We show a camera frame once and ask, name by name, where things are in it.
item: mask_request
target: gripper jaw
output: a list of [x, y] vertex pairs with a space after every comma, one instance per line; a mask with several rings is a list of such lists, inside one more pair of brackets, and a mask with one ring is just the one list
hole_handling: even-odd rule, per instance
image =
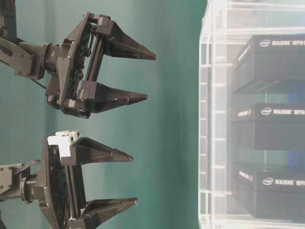
[[137, 204], [137, 198], [102, 199], [87, 203], [81, 217], [70, 222], [71, 229], [95, 229], [112, 217]]

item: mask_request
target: white label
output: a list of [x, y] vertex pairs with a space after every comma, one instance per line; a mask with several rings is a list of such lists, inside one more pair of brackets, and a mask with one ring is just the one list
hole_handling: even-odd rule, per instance
[[268, 46], [305, 46], [304, 40], [282, 40], [282, 41], [271, 41], [269, 39], [262, 40], [259, 43], [262, 47]]
[[281, 185], [281, 186], [305, 186], [305, 180], [282, 180], [282, 179], [273, 179], [271, 177], [265, 178], [263, 180], [264, 185]]
[[253, 178], [254, 178], [253, 176], [248, 175], [248, 174], [246, 174], [246, 173], [244, 173], [242, 171], [239, 171], [239, 175], [244, 177], [244, 178], [246, 178], [247, 180], [250, 180], [250, 181], [253, 181]]
[[238, 117], [243, 117], [243, 116], [247, 116], [247, 115], [251, 115], [251, 114], [252, 114], [252, 110], [249, 109], [247, 111], [241, 111], [237, 115], [238, 115]]
[[269, 115], [273, 113], [274, 115], [305, 115], [305, 110], [291, 110], [291, 109], [271, 109], [266, 107], [261, 110], [262, 115]]

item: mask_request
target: metal bracket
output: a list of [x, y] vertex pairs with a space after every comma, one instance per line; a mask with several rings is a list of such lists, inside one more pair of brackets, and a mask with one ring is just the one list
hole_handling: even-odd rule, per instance
[[0, 166], [0, 194], [10, 190], [13, 185], [13, 167]]

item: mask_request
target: teal wall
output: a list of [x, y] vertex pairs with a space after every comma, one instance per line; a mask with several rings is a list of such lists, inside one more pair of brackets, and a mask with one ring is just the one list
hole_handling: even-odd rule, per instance
[[[0, 65], [0, 163], [40, 157], [41, 139], [78, 129], [132, 156], [132, 163], [83, 167], [87, 199], [137, 197], [137, 207], [101, 228], [197, 229], [198, 40], [204, 0], [16, 0], [19, 36], [62, 42], [91, 11], [110, 15], [157, 61], [105, 57], [98, 81], [149, 95], [145, 102], [93, 114], [64, 116], [46, 105], [42, 88]], [[8, 229], [49, 228], [38, 204], [0, 204]]]

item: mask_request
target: transparent shelf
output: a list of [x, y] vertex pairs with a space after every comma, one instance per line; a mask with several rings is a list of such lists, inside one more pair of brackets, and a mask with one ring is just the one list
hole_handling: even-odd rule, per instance
[[[305, 228], [305, 217], [295, 220], [295, 217], [305, 216], [303, 209], [297, 213], [287, 212], [286, 217], [272, 216], [270, 219], [253, 212], [237, 197], [236, 187], [245, 188], [246, 185], [234, 178], [236, 163], [291, 166], [291, 150], [253, 149], [240, 145], [241, 140], [247, 142], [249, 138], [237, 136], [232, 121], [232, 114], [240, 106], [286, 104], [291, 101], [290, 93], [239, 94], [233, 91], [233, 79], [238, 58], [243, 58], [243, 51], [247, 55], [245, 47], [252, 37], [295, 34], [305, 34], [304, 0], [208, 1], [199, 39], [198, 220], [202, 229]], [[241, 115], [245, 112], [251, 114], [252, 110], [242, 111]], [[305, 160], [299, 160], [299, 165], [305, 167]], [[258, 189], [247, 188], [254, 193], [253, 199], [260, 198]]]

